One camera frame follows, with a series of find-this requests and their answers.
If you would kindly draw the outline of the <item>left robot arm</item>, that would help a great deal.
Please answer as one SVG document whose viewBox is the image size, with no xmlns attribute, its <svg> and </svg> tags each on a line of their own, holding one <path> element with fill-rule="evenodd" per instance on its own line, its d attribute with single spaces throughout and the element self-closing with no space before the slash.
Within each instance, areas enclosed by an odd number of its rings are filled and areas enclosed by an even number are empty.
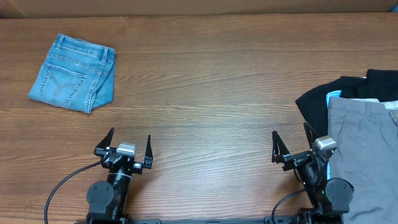
<svg viewBox="0 0 398 224">
<path fill-rule="evenodd" d="M 111 128 L 94 150 L 94 155 L 101 159 L 99 164 L 109 173 L 106 180 L 95 182 L 87 191 L 87 224 L 133 223 L 131 216 L 124 213 L 132 176 L 152 168 L 154 157 L 150 136 L 147 138 L 144 161 L 137 162 L 136 145 L 122 142 L 118 147 L 112 147 L 113 134 L 114 128 Z"/>
</svg>

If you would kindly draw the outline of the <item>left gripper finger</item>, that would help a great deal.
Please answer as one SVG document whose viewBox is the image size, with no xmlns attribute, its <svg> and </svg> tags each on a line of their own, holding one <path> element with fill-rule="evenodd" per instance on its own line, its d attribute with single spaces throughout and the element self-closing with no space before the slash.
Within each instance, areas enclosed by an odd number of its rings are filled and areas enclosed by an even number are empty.
<svg viewBox="0 0 398 224">
<path fill-rule="evenodd" d="M 146 159 L 152 159 L 153 158 L 153 153 L 152 153 L 152 147 L 151 147 L 151 136 L 150 134 L 147 137 L 147 144 L 146 144 L 146 153 L 145 153 L 145 158 Z"/>
<path fill-rule="evenodd" d="M 108 134 L 97 144 L 96 149 L 105 150 L 110 146 L 111 140 L 113 138 L 114 128 L 111 128 Z"/>
</svg>

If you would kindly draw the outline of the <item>grey cotton shorts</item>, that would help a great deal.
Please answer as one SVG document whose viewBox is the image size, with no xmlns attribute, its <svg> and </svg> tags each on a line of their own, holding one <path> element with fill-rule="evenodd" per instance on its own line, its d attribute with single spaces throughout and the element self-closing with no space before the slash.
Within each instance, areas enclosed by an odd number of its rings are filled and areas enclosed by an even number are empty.
<svg viewBox="0 0 398 224">
<path fill-rule="evenodd" d="M 328 135 L 337 142 L 332 177 L 354 186 L 345 223 L 397 223 L 397 111 L 384 104 L 332 98 Z"/>
</svg>

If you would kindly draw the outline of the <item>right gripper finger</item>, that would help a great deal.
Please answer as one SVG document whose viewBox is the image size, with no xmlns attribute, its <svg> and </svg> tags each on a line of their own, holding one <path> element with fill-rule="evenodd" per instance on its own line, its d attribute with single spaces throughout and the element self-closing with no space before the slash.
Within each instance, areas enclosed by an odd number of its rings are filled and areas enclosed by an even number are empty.
<svg viewBox="0 0 398 224">
<path fill-rule="evenodd" d="M 308 145 L 310 148 L 312 148 L 313 143 L 319 138 L 319 135 L 308 121 L 304 122 L 303 127 L 307 137 Z"/>
<path fill-rule="evenodd" d="M 285 162 L 290 152 L 277 131 L 272 132 L 272 162 Z"/>
</svg>

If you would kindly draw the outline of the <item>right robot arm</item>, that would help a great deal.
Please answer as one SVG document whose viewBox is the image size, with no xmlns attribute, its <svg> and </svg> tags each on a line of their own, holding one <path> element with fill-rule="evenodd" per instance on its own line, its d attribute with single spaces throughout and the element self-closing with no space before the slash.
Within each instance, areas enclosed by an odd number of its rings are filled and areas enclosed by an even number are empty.
<svg viewBox="0 0 398 224">
<path fill-rule="evenodd" d="M 271 222 L 277 223 L 275 212 L 286 200 L 305 192 L 310 208 L 300 208 L 287 223 L 343 223 L 349 212 L 354 187 L 347 180 L 330 177 L 329 159 L 337 149 L 336 141 L 319 136 L 309 122 L 303 124 L 310 149 L 291 154 L 277 131 L 272 132 L 272 162 L 282 164 L 283 171 L 292 170 L 303 189 L 280 199 L 271 213 Z"/>
</svg>

